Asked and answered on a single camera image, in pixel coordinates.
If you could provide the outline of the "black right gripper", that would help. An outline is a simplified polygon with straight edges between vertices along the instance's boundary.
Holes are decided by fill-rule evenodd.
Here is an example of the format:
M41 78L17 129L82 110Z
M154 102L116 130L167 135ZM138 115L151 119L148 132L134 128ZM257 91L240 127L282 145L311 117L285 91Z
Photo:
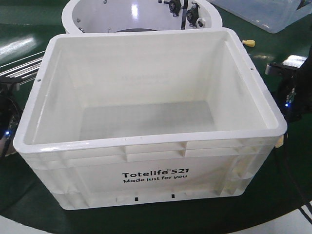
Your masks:
M312 50L299 67L272 62L265 74L279 76L277 89L271 92L287 122L299 121L303 114L312 112Z

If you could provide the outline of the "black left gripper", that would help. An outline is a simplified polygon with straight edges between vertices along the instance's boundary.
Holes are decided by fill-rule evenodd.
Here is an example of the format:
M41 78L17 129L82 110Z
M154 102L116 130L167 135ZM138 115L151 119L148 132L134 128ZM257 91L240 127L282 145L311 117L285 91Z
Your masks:
M20 120L20 108L14 98L13 88L17 84L10 78L0 78L0 136L7 137L12 133L12 126Z

